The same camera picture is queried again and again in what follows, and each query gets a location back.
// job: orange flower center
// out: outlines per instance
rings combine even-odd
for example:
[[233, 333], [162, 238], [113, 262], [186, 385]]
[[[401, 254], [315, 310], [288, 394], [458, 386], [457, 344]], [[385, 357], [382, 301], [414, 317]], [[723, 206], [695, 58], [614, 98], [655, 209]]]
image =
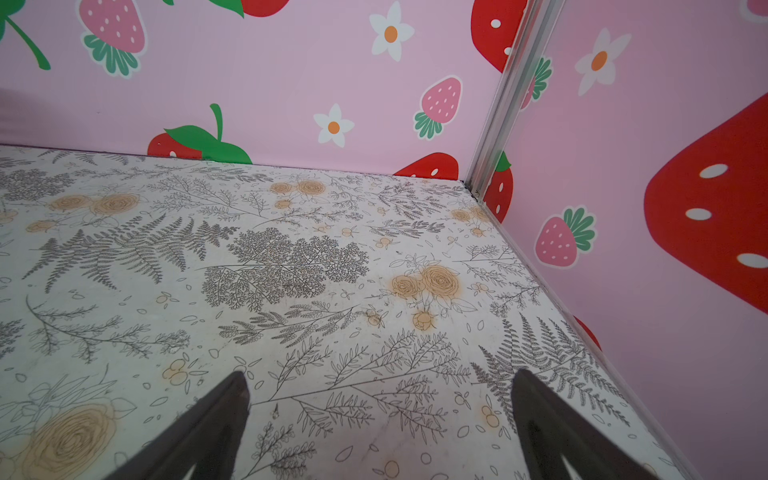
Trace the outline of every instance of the orange flower center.
[[608, 61], [608, 53], [606, 51], [601, 51], [597, 55], [592, 58], [592, 70], [598, 71], [601, 68], [605, 66], [605, 63]]
[[392, 27], [391, 25], [387, 27], [384, 31], [384, 39], [389, 43], [393, 43], [395, 40], [397, 40], [397, 28]]

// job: pink strawberry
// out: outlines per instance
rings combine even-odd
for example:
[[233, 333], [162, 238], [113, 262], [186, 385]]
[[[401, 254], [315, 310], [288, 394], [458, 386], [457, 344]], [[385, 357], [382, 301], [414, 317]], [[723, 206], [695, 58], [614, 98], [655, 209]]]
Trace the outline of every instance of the pink strawberry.
[[147, 40], [134, 0], [81, 0], [78, 6], [85, 47], [94, 61], [110, 75], [129, 78], [139, 69], [134, 54], [144, 52]]
[[534, 250], [539, 261], [557, 268], [570, 268], [576, 264], [578, 254], [592, 250], [597, 233], [589, 228], [594, 215], [586, 215], [584, 207], [574, 213], [572, 207], [563, 211], [562, 217], [553, 215], [544, 222]]
[[422, 111], [413, 118], [413, 129], [419, 132], [419, 138], [431, 140], [435, 135], [440, 135], [442, 126], [456, 116], [461, 97], [462, 81], [454, 75], [427, 88], [422, 95]]

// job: green leaf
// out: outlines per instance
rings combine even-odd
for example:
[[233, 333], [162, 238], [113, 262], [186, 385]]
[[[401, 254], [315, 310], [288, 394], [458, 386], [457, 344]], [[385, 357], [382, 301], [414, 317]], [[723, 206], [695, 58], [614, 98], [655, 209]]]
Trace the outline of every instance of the green leaf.
[[107, 46], [107, 60], [104, 63], [104, 67], [107, 69], [107, 71], [111, 74], [115, 73], [118, 69], [118, 66], [115, 64], [114, 61], [114, 47]]
[[581, 222], [574, 225], [574, 227], [571, 229], [571, 232], [575, 235], [576, 233], [581, 232], [582, 230], [586, 229], [590, 225], [592, 225], [594, 222], [594, 217], [591, 215], [587, 215]]
[[568, 225], [568, 228], [571, 228], [571, 219], [573, 219], [574, 211], [570, 208], [566, 209], [565, 212], [563, 212], [563, 220], [565, 221], [565, 224]]
[[217, 162], [225, 162], [228, 164], [251, 164], [250, 157], [245, 153], [242, 148], [225, 144], [224, 142], [217, 142], [211, 144], [203, 150], [203, 160], [213, 160]]
[[498, 158], [498, 163], [496, 164], [496, 171], [506, 172], [510, 167], [511, 165], [509, 163], [509, 159], [507, 158], [507, 154], [502, 150], [502, 155]]
[[166, 128], [166, 133], [175, 141], [192, 150], [204, 151], [219, 141], [207, 131], [194, 125], [184, 125], [179, 128]]
[[546, 80], [552, 75], [552, 70], [543, 71], [540, 75], [536, 75], [536, 81]]
[[594, 238], [594, 230], [587, 230], [580, 232], [578, 235], [574, 235], [577, 242], [584, 242], [586, 240], [592, 240]]
[[243, 14], [243, 3], [240, 0], [208, 0], [214, 5], [219, 5], [227, 10], [237, 13], [239, 16], [245, 18]]
[[85, 35], [83, 37], [83, 43], [85, 43], [85, 46], [88, 48], [96, 48], [100, 43], [104, 42], [102, 42], [96, 35]]
[[121, 51], [120, 56], [123, 58], [123, 61], [126, 65], [128, 65], [128, 67], [133, 68], [134, 70], [139, 68], [139, 61], [136, 59], [136, 57], [133, 56], [133, 54], [127, 51]]
[[10, 16], [24, 7], [25, 0], [0, 0], [0, 15]]
[[425, 116], [424, 116], [424, 118], [422, 118], [421, 120], [417, 120], [417, 121], [416, 121], [416, 126], [415, 126], [415, 129], [416, 129], [416, 130], [420, 130], [420, 129], [421, 129], [421, 127], [423, 127], [423, 126], [424, 126], [424, 124], [426, 124], [428, 121], [429, 121], [429, 118], [428, 118], [428, 117], [426, 117], [426, 115], [425, 115]]
[[115, 63], [118, 64], [118, 70], [120, 70], [120, 73], [124, 77], [127, 77], [131, 73], [131, 71], [128, 70], [128, 64], [125, 63], [125, 60], [123, 59], [123, 56], [121, 55], [121, 53], [122, 52], [120, 50], [117, 50], [117, 49], [114, 49], [112, 51], [112, 55], [114, 55], [114, 61], [115, 61]]
[[102, 40], [99, 40], [99, 44], [96, 45], [96, 48], [94, 48], [92, 56], [95, 61], [102, 61], [104, 60], [104, 57], [107, 56], [107, 52], [111, 49], [109, 45], [104, 43]]
[[581, 222], [581, 218], [584, 216], [584, 209], [579, 208], [574, 213], [573, 219], [571, 219], [571, 222], [568, 224], [568, 228], [573, 228], [575, 225], [578, 225], [579, 222]]

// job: pink wall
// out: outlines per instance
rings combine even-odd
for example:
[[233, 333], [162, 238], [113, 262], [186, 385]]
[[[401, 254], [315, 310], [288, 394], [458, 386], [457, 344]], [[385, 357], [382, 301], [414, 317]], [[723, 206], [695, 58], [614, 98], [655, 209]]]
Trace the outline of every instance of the pink wall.
[[[501, 77], [473, 43], [472, 0], [400, 2], [400, 23], [407, 26], [399, 27], [399, 39], [413, 33], [396, 42], [398, 61], [390, 50], [372, 53], [379, 34], [370, 17], [382, 15], [384, 22], [392, 0], [290, 0], [263, 18], [241, 18], [208, 0], [168, 2], [115, 4], [118, 13], [125, 7], [120, 25], [135, 22], [137, 8], [146, 34], [143, 51], [134, 56], [139, 69], [131, 69], [129, 78], [119, 69], [108, 74], [91, 58], [81, 37], [87, 27], [98, 33], [102, 18], [95, 12], [81, 21], [80, 0], [27, 2], [11, 15], [51, 68], [39, 68], [22, 37], [5, 29], [0, 143], [146, 154], [164, 129], [191, 124], [215, 137], [209, 109], [215, 103], [223, 113], [221, 140], [242, 148], [253, 163], [392, 174], [444, 152], [458, 161], [460, 175], [466, 174]], [[84, 0], [83, 15], [100, 4]], [[503, 38], [489, 41], [509, 45], [517, 25], [510, 31], [506, 18], [513, 18], [512, 12], [499, 14], [506, 15], [504, 28], [482, 22], [487, 26], [480, 33], [488, 40], [501, 32]], [[116, 18], [103, 25], [104, 35], [116, 36], [121, 31], [116, 25]], [[141, 26], [135, 32], [139, 41], [131, 44], [134, 33], [128, 29], [111, 44], [138, 50]], [[380, 42], [379, 51], [389, 46]], [[441, 134], [420, 139], [414, 115], [422, 110], [422, 94], [449, 75], [461, 81], [459, 112]], [[319, 143], [323, 128], [315, 116], [327, 115], [334, 104], [353, 124], [341, 132], [343, 147]]]
[[[604, 28], [610, 41], [593, 50]], [[603, 50], [607, 58], [594, 60]], [[697, 175], [704, 164], [696, 167], [695, 179], [679, 185], [692, 195], [706, 192], [696, 181], [743, 182], [701, 199], [712, 205], [711, 219], [686, 217], [679, 206], [671, 212], [683, 237], [711, 243], [713, 252], [724, 245], [704, 229], [709, 222], [753, 228], [731, 240], [752, 244], [763, 260], [747, 267], [733, 255], [718, 266], [749, 270], [753, 293], [759, 289], [752, 305], [663, 250], [646, 225], [644, 198], [667, 162], [768, 91], [767, 51], [762, 0], [566, 2], [545, 52], [551, 77], [519, 114], [506, 148], [515, 191], [504, 227], [705, 478], [765, 477], [768, 316], [758, 306], [768, 294], [768, 111], [746, 124], [762, 122], [759, 137], [731, 131], [717, 154], [709, 147], [685, 154], [730, 164], [710, 180]], [[755, 201], [729, 206], [737, 194]], [[545, 220], [580, 205], [596, 220], [591, 250], [579, 250], [568, 268], [542, 263], [534, 248]], [[719, 209], [729, 207], [737, 210], [724, 218]], [[701, 225], [700, 236], [685, 230], [691, 225]]]

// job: fern illustration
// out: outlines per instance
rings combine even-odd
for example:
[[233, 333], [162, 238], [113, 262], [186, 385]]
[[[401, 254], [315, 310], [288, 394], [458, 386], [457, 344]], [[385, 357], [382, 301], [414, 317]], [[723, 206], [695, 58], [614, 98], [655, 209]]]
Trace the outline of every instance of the fern illustration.
[[445, 227], [443, 223], [425, 222], [416, 220], [408, 222], [406, 220], [386, 220], [383, 225], [366, 225], [371, 233], [383, 235], [384, 237], [397, 237], [405, 235], [406, 237], [419, 238], [422, 233], [440, 233]]
[[203, 292], [211, 306], [259, 312], [264, 300], [317, 296], [327, 280], [352, 283], [368, 273], [368, 254], [357, 243], [339, 248], [327, 235], [294, 243], [276, 228], [249, 230], [227, 248], [238, 263], [205, 269]]
[[[314, 442], [304, 442], [302, 445], [295, 445], [286, 449], [281, 446], [290, 442], [296, 436], [293, 431], [293, 424], [288, 427], [276, 429], [272, 422], [268, 422], [264, 427], [264, 433], [259, 434], [256, 442], [256, 451], [251, 458], [256, 461], [240, 480], [255, 475], [256, 473], [269, 468], [278, 480], [288, 480], [289, 478], [301, 478], [306, 472], [306, 460], [312, 458], [317, 453]], [[267, 455], [272, 456], [272, 462], [261, 465], [261, 461]]]
[[555, 392], [566, 392], [569, 399], [578, 395], [581, 406], [589, 404], [592, 410], [606, 412], [630, 426], [629, 421], [601, 392], [622, 398], [621, 392], [600, 373], [600, 366], [589, 353], [578, 335], [567, 323], [552, 319], [538, 319], [540, 336], [523, 315], [522, 334], [502, 320], [504, 339], [496, 354], [480, 346], [485, 357], [485, 368], [472, 362], [478, 383], [484, 383], [502, 405], [512, 430], [517, 432], [512, 416], [510, 388], [512, 379], [521, 369], [531, 370]]
[[205, 221], [196, 228], [194, 219], [184, 224], [182, 218], [162, 227], [165, 215], [148, 223], [142, 220], [141, 216], [133, 217], [120, 227], [92, 235], [78, 230], [72, 238], [62, 243], [51, 238], [40, 247], [40, 260], [23, 278], [55, 263], [45, 284], [46, 293], [51, 291], [57, 280], [75, 267], [84, 270], [82, 276], [112, 289], [117, 289], [111, 279], [111, 269], [115, 266], [149, 276], [155, 283], [159, 283], [163, 278], [162, 260], [185, 270], [185, 252], [191, 251], [203, 260], [208, 243], [219, 247], [220, 240], [229, 240], [237, 229], [221, 227], [219, 224], [209, 225]]
[[154, 338], [149, 335], [151, 328], [146, 324], [133, 325], [122, 333], [115, 331], [122, 324], [120, 316], [113, 316], [104, 323], [72, 322], [78, 317], [85, 318], [97, 308], [95, 305], [73, 311], [60, 311], [42, 310], [42, 305], [32, 306], [29, 303], [29, 297], [26, 303], [29, 312], [42, 324], [39, 329], [31, 333], [31, 338], [37, 340], [32, 348], [44, 355], [52, 355], [61, 346], [73, 343], [78, 348], [73, 357], [91, 363], [97, 359], [96, 353], [104, 344], [120, 348], [120, 352], [125, 353], [126, 356], [148, 358], [153, 347], [159, 348], [160, 353], [176, 353], [190, 343], [190, 337], [184, 330], [159, 333]]
[[[294, 346], [302, 342], [311, 333], [330, 335], [338, 329], [345, 329], [362, 311], [355, 311], [357, 305], [344, 310], [330, 309], [329, 303], [313, 301], [311, 305], [292, 305], [285, 316], [277, 312], [259, 312], [252, 316], [249, 323], [239, 320], [234, 325], [219, 326], [225, 339], [234, 339], [237, 345], [247, 345], [264, 337], [265, 332], [276, 333], [272, 339]], [[288, 319], [302, 320], [289, 323]]]

